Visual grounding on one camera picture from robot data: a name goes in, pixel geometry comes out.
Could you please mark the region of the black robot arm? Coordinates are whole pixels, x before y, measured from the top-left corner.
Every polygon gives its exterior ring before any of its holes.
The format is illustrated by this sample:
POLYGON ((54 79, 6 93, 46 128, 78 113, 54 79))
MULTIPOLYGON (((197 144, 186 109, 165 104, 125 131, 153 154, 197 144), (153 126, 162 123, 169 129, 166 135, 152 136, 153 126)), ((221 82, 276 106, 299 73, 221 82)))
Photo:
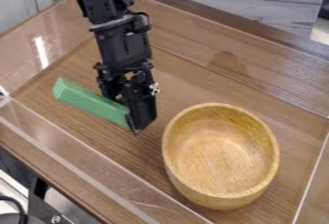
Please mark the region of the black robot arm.
POLYGON ((105 98, 125 108, 124 122, 140 133, 157 118, 158 83, 152 69, 146 12, 134 12, 134 0, 77 0, 92 23, 102 56, 94 64, 105 98))

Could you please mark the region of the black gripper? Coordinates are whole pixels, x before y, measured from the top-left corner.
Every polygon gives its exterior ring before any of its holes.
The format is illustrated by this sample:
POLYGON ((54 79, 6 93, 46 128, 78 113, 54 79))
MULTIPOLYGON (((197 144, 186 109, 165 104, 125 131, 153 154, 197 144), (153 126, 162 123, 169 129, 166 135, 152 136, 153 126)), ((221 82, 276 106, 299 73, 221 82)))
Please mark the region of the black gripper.
POLYGON ((138 134, 157 118, 158 84, 152 74, 150 25, 141 14, 93 25, 102 61, 94 65, 102 95, 129 108, 129 127, 138 134))

